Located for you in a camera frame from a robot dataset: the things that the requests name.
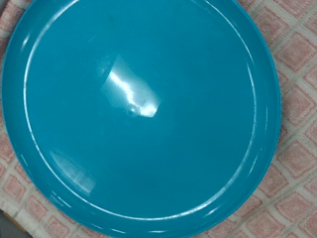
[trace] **fabric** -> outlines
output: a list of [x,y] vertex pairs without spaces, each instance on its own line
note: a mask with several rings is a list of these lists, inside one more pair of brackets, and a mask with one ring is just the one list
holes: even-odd
[[[2,58],[30,2],[9,0],[6,5],[0,17]],[[283,100],[280,140],[253,196],[227,220],[196,237],[317,238],[317,1],[240,2],[263,32],[278,69]],[[14,155],[2,116],[0,208],[35,238],[104,237],[67,218],[34,187]]]

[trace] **tablecloth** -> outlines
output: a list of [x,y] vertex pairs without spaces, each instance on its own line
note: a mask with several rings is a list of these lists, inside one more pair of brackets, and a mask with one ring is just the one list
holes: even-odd
[[[0,17],[1,60],[31,1],[7,3]],[[317,1],[240,3],[263,32],[277,66],[283,101],[280,139],[252,197],[196,237],[317,238]],[[34,187],[15,157],[0,114],[0,209],[35,238],[105,237],[66,217]]]

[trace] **checkered tablecloth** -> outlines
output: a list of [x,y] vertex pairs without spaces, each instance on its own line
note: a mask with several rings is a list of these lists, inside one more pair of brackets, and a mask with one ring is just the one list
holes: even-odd
[[[1,60],[32,0],[0,0]],[[253,196],[199,238],[317,238],[317,0],[240,0],[278,69],[283,120],[276,155]],[[0,209],[35,238],[104,237],[75,223],[34,187],[16,159],[0,111]]]

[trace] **pink pattern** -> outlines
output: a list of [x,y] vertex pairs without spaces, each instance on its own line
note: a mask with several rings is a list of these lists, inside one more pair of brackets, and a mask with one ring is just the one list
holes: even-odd
[[300,71],[316,55],[316,48],[300,33],[295,33],[276,58],[295,72]]
[[278,41],[289,29],[288,24],[268,7],[260,10],[259,14],[255,17],[255,21],[270,46]]
[[311,68],[304,78],[313,88],[317,90],[317,65]]
[[13,176],[9,175],[6,183],[2,188],[9,196],[14,200],[20,202],[23,195],[26,192],[26,188],[19,182],[19,180]]
[[247,223],[248,229],[257,238],[279,237],[285,226],[265,210]]
[[293,192],[291,195],[284,197],[275,206],[282,216],[294,222],[305,215],[313,207],[313,203],[298,192]]
[[248,216],[262,205],[262,201],[255,195],[251,196],[248,201],[236,212],[238,216]]
[[284,95],[284,117],[294,126],[307,120],[315,111],[316,102],[299,86]]
[[48,209],[43,206],[33,195],[30,196],[26,204],[26,210],[37,220],[38,222],[47,214]]
[[314,3],[314,0],[274,0],[283,9],[299,18]]
[[301,143],[293,142],[277,159],[289,170],[295,179],[301,178],[317,164],[317,160]]
[[0,159],[4,160],[8,164],[11,164],[14,157],[14,151],[10,144],[8,135],[0,135]]
[[260,185],[260,190],[271,198],[281,192],[288,185],[286,177],[274,165],[272,165]]
[[310,213],[300,224],[299,229],[311,238],[317,237],[317,210]]
[[52,238],[65,238],[69,233],[69,228],[55,216],[52,216],[48,221],[46,230]]
[[236,222],[227,219],[221,224],[219,224],[218,226],[216,226],[215,228],[207,231],[207,234],[211,238],[226,237],[234,228],[235,223]]
[[30,179],[27,176],[27,174],[25,173],[25,171],[23,170],[22,166],[20,163],[17,163],[15,170],[20,174],[20,176],[28,183],[30,183]]

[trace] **plate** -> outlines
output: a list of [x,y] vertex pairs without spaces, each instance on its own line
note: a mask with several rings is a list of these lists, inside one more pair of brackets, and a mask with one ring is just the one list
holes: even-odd
[[280,127],[271,55],[232,0],[36,0],[2,96],[36,187],[114,237],[218,224],[259,185]]

